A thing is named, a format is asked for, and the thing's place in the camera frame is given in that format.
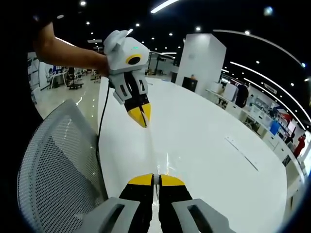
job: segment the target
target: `tiled floor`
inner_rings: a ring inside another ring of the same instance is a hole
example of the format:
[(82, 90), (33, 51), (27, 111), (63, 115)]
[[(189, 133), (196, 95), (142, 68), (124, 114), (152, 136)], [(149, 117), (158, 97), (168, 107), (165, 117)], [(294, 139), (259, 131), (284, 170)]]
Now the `tiled floor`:
[(98, 109), (98, 93), (100, 83), (91, 81), (91, 76), (82, 77), (82, 88), (71, 89), (61, 85), (54, 89), (44, 89), (41, 91), (40, 98), (36, 108), (43, 118), (51, 111), (58, 107), (67, 99), (73, 99), (84, 117), (91, 124), (92, 128), (97, 132), (97, 109)]

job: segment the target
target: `person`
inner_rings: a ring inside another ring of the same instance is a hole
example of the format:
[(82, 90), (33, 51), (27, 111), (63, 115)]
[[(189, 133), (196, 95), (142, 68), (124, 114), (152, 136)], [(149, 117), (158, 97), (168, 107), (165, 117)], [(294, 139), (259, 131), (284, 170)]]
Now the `person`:
[(297, 158), (300, 153), (301, 153), (301, 150), (304, 149), (304, 147), (306, 146), (305, 144), (305, 139), (306, 139), (306, 135), (303, 134), (300, 138), (298, 138), (298, 146), (296, 147), (295, 151), (294, 151), (294, 156)]
[(285, 144), (289, 144), (290, 142), (293, 143), (293, 138), (295, 137), (295, 133), (293, 132), (292, 135), (286, 138)]
[[(8, 76), (14, 73), (14, 89), (10, 100), (3, 101), (2, 109), (9, 114), (3, 115), (7, 130), (3, 130), (2, 144), (11, 148), (3, 159), (7, 167), (2, 176), (1, 194), (4, 195), (4, 212), (9, 219), (21, 220), (17, 204), (17, 174), (23, 155), (33, 133), (43, 119), (36, 110), (29, 85), (27, 54), (35, 51), (38, 59), (55, 66), (80, 67), (96, 69), (103, 76), (108, 76), (107, 57), (92, 50), (71, 46), (54, 35), (53, 21), (60, 14), (69, 17), (73, 11), (78, 12), (77, 1), (68, 0), (29, 0), (20, 2), (8, 1), (6, 12), (14, 12), (6, 20), (3, 34), (8, 35), (4, 48), (3, 67)], [(23, 224), (11, 224), (11, 231), (27, 232)]]
[(246, 105), (246, 100), (248, 97), (248, 84), (240, 84), (238, 86), (238, 94), (237, 98), (235, 100), (235, 104), (239, 106), (240, 108), (243, 108)]
[(254, 95), (252, 94), (252, 95), (250, 95), (250, 96), (247, 98), (246, 105), (247, 105), (248, 107), (251, 107), (251, 106), (253, 105), (253, 103), (254, 103)]

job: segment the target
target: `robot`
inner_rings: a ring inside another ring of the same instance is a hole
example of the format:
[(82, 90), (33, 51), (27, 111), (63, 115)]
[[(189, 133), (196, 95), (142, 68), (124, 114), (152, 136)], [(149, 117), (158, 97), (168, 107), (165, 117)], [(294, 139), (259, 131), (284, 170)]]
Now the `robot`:
[(113, 31), (104, 41), (104, 53), (110, 66), (109, 81), (115, 88), (113, 96), (124, 104), (129, 116), (146, 128), (151, 105), (147, 98), (145, 66), (149, 50), (137, 40), (126, 37), (128, 31)]

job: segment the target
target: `desk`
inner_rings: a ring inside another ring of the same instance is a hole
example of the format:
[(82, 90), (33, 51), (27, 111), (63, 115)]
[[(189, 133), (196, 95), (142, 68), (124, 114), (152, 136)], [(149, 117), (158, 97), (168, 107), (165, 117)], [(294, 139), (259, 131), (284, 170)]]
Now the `desk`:
[(54, 78), (57, 77), (57, 76), (59, 76), (59, 75), (63, 75), (64, 85), (66, 85), (65, 74), (66, 74), (67, 72), (68, 72), (68, 70), (66, 70), (65, 72), (62, 72), (62, 73), (58, 73), (58, 74), (51, 75), (51, 76), (52, 76), (51, 89), (53, 88)]
[[(212, 102), (174, 83), (147, 82), (152, 106), (147, 129), (128, 116), (110, 90), (99, 141), (108, 196), (118, 197), (135, 176), (168, 173), (183, 180), (194, 199), (226, 216), (237, 233), (275, 232), (282, 223), (287, 190), (280, 160)], [(107, 85), (102, 78), (98, 121)]]

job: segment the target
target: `red object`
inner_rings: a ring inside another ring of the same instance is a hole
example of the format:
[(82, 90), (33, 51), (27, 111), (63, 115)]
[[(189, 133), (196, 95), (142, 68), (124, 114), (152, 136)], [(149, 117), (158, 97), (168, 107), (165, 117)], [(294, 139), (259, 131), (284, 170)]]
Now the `red object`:
[(294, 156), (297, 158), (300, 155), (301, 150), (305, 147), (305, 137), (300, 137), (298, 139), (299, 144), (294, 151)]

